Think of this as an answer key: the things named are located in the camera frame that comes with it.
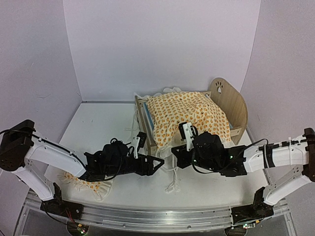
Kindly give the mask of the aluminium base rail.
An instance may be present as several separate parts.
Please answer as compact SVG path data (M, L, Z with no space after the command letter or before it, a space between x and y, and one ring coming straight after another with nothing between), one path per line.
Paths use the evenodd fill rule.
M242 191L184 190L166 193L164 190L140 191L112 188L103 201L96 201L90 190L66 187L62 190L67 201L82 204L81 221L104 229L143 233L208 232L231 226L232 207L248 205L253 193ZM34 227L48 229L48 223L58 223L41 211L41 201L30 190L20 212L15 236L26 233L31 223L31 211L40 213ZM249 235L297 236L286 199L274 206L274 215L248 229Z

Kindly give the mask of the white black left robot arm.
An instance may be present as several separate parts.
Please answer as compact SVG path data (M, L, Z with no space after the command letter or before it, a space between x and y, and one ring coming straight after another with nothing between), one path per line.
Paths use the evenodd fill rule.
M113 138L93 154L70 150L41 137L29 119L0 134L0 168L32 189L42 201L40 209L49 216L79 220L84 206L63 200L61 188L38 170L35 160L91 183L106 183L127 174L151 176L164 165L161 158L139 153L147 138L143 132L127 144Z

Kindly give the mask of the wooden striped pet bed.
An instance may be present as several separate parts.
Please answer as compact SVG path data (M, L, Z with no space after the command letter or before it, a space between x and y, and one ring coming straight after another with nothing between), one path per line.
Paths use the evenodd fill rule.
M224 78L213 79L203 92L166 88L153 96L135 95L135 110L140 130L148 134L145 150L152 155L182 144L178 126L183 122L227 144L238 144L248 124L244 98Z

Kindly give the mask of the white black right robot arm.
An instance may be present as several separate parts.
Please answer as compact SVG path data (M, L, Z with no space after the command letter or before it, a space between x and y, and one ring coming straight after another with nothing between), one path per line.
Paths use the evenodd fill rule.
M280 143L225 148L218 135L199 134L191 123L179 125L184 145L173 147L177 167L188 166L200 174L220 174L224 177L245 176L258 170L291 166L277 182L261 187L253 203L231 209L232 226L254 224L274 214L274 205L300 187L315 180L315 132L306 128L304 134Z

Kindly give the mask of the duck print mattress cushion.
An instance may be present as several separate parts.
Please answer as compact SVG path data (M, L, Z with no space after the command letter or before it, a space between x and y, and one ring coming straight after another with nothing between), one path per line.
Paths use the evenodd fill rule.
M163 93L153 96L135 95L144 100L153 121L152 138L157 145L155 156L169 161L163 168L165 172L172 172L173 180L165 192L179 192L175 157L171 148L181 145L179 124L191 122L198 133L205 131L218 135L225 147L232 144L230 125L224 111L201 92L182 91L179 88L166 88Z

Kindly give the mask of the duck print small pillow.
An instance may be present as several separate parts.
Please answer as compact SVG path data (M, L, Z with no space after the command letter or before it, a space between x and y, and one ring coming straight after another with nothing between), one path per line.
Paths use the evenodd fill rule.
M68 197L85 202L103 202L110 194L114 182L89 182L64 171L59 173L58 180Z

